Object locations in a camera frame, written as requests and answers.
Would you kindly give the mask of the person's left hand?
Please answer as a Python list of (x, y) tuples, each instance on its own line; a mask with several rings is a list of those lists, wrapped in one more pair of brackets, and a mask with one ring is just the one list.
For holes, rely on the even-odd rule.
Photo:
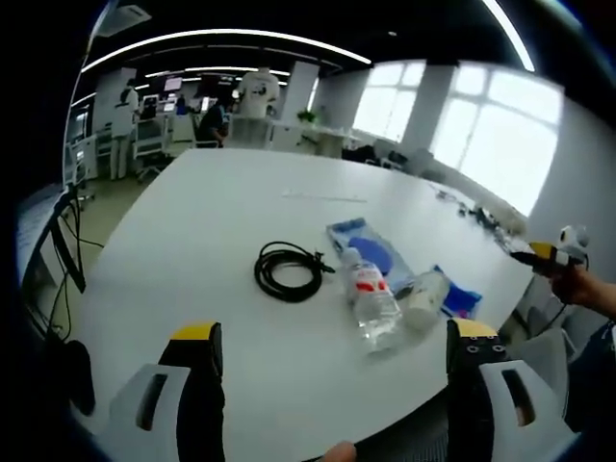
[(356, 447), (347, 441), (340, 442), (330, 448), (320, 459), (320, 462), (355, 462)]

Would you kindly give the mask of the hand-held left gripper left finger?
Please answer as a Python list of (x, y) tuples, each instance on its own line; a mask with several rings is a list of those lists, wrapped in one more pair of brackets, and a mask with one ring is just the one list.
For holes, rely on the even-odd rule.
[(110, 404), (113, 461), (223, 461), (222, 330), (190, 324)]

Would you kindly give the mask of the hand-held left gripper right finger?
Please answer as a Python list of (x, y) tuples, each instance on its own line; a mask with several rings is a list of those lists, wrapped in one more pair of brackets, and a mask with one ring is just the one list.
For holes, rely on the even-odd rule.
[(496, 330), (447, 322), (448, 461), (557, 461), (578, 438), (551, 387)]

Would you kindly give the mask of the person's right hand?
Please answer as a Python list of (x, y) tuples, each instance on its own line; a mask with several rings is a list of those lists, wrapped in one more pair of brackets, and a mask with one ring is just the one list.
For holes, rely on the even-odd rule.
[(616, 288), (582, 266), (565, 269), (550, 278), (552, 293), (565, 304), (578, 305), (615, 321)]

